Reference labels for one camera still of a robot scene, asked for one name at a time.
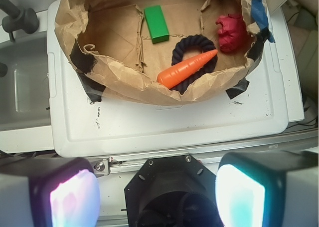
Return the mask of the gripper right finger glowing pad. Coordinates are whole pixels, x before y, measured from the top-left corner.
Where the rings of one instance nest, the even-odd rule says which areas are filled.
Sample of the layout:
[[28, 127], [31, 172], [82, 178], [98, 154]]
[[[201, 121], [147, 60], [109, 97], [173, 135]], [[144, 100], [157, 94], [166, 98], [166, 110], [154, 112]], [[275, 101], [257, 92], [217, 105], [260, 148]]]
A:
[[219, 164], [215, 196], [226, 227], [317, 227], [319, 155], [229, 152]]

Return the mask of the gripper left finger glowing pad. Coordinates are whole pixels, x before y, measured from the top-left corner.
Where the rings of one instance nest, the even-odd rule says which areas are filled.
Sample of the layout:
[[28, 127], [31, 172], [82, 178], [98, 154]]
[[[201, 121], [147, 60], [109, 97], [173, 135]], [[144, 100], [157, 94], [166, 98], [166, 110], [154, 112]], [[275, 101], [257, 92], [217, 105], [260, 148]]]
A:
[[88, 160], [1, 159], [2, 227], [94, 227], [99, 212], [99, 183]]

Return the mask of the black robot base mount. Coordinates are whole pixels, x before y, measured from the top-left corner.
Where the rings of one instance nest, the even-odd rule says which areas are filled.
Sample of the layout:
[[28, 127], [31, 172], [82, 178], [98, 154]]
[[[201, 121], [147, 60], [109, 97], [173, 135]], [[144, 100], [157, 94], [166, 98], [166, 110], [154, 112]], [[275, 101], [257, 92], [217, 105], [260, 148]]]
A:
[[221, 227], [216, 175], [191, 155], [147, 159], [124, 188], [130, 227]]

